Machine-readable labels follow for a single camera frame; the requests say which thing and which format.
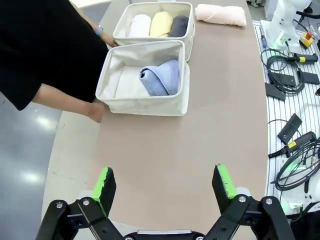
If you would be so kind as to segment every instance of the hand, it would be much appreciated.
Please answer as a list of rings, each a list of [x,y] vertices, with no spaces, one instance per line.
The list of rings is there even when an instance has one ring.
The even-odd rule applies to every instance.
[[[87,116],[97,123],[101,123],[102,116],[105,112],[105,106],[102,102],[90,103],[89,112]]]
[[[106,34],[105,32],[101,33],[100,38],[112,48],[119,46],[116,40],[112,36],[109,36],[108,34]]]

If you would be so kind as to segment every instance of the black shirt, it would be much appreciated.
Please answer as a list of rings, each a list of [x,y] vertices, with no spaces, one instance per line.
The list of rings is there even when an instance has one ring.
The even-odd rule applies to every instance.
[[[107,52],[69,0],[1,2],[0,92],[18,110],[42,83],[92,102]]]

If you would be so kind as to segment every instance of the fabric storage basket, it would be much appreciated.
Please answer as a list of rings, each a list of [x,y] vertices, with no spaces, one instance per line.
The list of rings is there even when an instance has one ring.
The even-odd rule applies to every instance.
[[[183,37],[127,37],[130,31],[132,19],[139,14],[151,17],[158,12],[166,11],[173,18],[178,15],[189,17],[186,34]],[[142,2],[130,4],[124,10],[113,32],[113,38],[120,45],[138,44],[146,42],[181,40],[185,44],[185,58],[190,59],[192,45],[195,36],[195,23],[193,6],[188,2]]]
[[[177,94],[149,96],[139,79],[140,70],[172,59],[178,60]],[[104,61],[95,95],[113,113],[183,116],[188,108],[189,86],[185,44],[180,40],[154,41],[112,48]]]

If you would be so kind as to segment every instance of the rolled towel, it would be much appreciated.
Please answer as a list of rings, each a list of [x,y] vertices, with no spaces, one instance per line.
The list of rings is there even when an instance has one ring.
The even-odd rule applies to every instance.
[[[240,6],[217,6],[198,4],[195,8],[197,20],[212,24],[230,24],[244,27],[247,25],[245,11]]]
[[[169,38],[179,38],[186,35],[189,18],[187,16],[176,16],[172,21]]]
[[[179,84],[179,62],[170,60],[160,66],[145,66],[139,79],[150,96],[175,95]]]
[[[145,14],[136,15],[131,22],[130,38],[147,38],[150,34],[151,17]]]
[[[167,38],[173,18],[167,11],[157,12],[151,22],[150,37]]]

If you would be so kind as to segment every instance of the yellow label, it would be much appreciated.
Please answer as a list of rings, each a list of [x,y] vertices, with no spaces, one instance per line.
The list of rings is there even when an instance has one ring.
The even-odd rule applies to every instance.
[[[297,145],[296,142],[295,142],[295,141],[292,141],[292,142],[288,143],[288,148],[292,148],[292,147],[294,147],[295,145]]]

